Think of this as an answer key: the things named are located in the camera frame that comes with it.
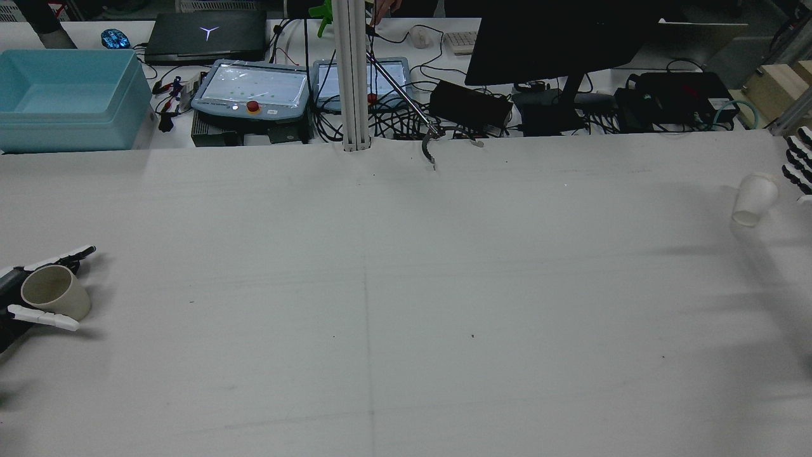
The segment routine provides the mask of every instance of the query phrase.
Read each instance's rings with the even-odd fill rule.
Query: wooden block
[[[777,63],[756,69],[742,88],[745,96],[770,120],[780,116],[809,88],[789,65]]]
[[[812,85],[812,60],[799,60],[793,64],[793,71],[808,85]]]
[[[730,89],[730,96],[733,97],[734,100],[743,100],[745,102],[751,102],[740,90],[738,89]],[[746,106],[740,105],[739,108],[739,121],[744,124],[747,128],[751,128],[753,126],[753,121],[755,120],[755,116],[753,115],[753,110],[749,109]],[[758,126],[756,128],[765,128],[767,123],[770,122],[772,119],[766,119],[766,116],[761,111],[758,111]]]
[[[742,91],[738,89],[730,89],[730,96],[733,97],[734,100],[743,100],[745,102],[751,102]],[[746,106],[739,106],[741,111],[738,115],[738,120],[746,126],[746,128],[750,128],[753,125],[753,121],[755,120],[755,116],[753,115],[753,111]],[[756,107],[756,111],[758,111],[758,127],[757,128],[765,128],[767,124],[769,124],[774,118],[768,119],[764,113],[762,113],[758,107]],[[795,131],[801,127],[808,127],[812,128],[812,115],[805,115],[802,117],[798,122],[789,129],[788,135],[794,135]]]

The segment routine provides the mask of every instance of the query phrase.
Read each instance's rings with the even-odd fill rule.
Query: white paper cup
[[[90,312],[90,297],[73,272],[62,265],[34,271],[23,281],[20,296],[43,311],[82,320]]]
[[[751,173],[739,184],[732,218],[745,227],[755,227],[776,200],[778,178],[767,173]]]

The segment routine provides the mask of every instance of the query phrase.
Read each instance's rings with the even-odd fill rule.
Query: monitor stand
[[[545,91],[548,94],[535,101],[522,102],[514,98],[526,137],[551,137],[585,127],[583,119],[575,112],[575,96],[584,76],[585,73],[567,76],[563,91]]]

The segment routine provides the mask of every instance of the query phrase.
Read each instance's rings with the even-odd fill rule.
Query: computer mouse
[[[108,28],[101,33],[101,43],[107,49],[129,49],[130,39],[117,28]]]
[[[409,38],[412,39],[412,44],[418,49],[425,49],[434,44],[429,36],[429,31],[425,27],[415,25],[408,31]]]

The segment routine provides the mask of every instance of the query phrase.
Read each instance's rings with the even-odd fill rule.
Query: blue cable
[[[756,110],[756,107],[753,106],[753,103],[746,100],[730,100],[729,102],[723,104],[718,110],[716,110],[716,115],[713,116],[713,122],[711,122],[710,125],[716,125],[716,123],[719,122],[719,115],[722,114],[722,110],[735,103],[746,105],[753,112],[753,125],[751,125],[750,128],[758,128],[758,111]]]

